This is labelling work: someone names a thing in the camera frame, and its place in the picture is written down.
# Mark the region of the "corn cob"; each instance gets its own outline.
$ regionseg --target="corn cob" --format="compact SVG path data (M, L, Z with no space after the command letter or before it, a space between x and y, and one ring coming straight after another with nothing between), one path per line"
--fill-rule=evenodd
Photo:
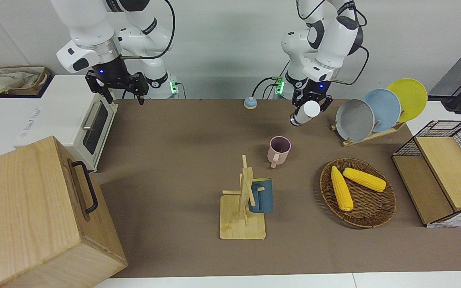
M383 179L353 168L344 169L343 175L351 181L377 192L384 191L387 186L387 183Z
M331 179L339 209L342 211L350 211L353 209L353 201L351 200L350 191L348 186L346 186L344 177L341 175L341 172L339 172L336 166L332 166Z

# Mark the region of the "table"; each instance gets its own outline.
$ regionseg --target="table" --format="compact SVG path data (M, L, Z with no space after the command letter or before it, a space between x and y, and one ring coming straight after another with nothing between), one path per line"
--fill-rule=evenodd
M128 257L115 277L461 270L461 229L424 228L390 159L408 129L341 147L328 126L342 103L295 128L283 101L251 111L242 100L122 101L94 175ZM293 149L270 170L276 135ZM273 179L264 241L218 238L218 200L238 186L241 154L256 176ZM397 213L388 224L354 230L325 213L319 175L339 157L365 160L389 179Z

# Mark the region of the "pink mug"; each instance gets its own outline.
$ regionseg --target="pink mug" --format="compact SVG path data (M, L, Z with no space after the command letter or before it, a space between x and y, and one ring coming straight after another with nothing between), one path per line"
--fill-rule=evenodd
M269 141L268 161L271 167L275 168L285 162L287 154L291 150L291 142L282 136L275 136Z

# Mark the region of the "gray plate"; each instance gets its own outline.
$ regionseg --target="gray plate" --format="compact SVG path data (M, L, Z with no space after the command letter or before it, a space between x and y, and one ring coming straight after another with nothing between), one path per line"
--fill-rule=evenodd
M364 101L353 99L344 103L335 115L339 135L350 142L364 140L375 126L375 116L371 107Z

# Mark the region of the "mug handle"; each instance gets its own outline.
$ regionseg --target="mug handle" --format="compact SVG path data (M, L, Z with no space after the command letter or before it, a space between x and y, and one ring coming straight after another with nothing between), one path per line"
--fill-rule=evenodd
M277 162L279 160L280 154L275 153L275 156L273 156L273 160L271 161L271 168L275 168L277 166Z

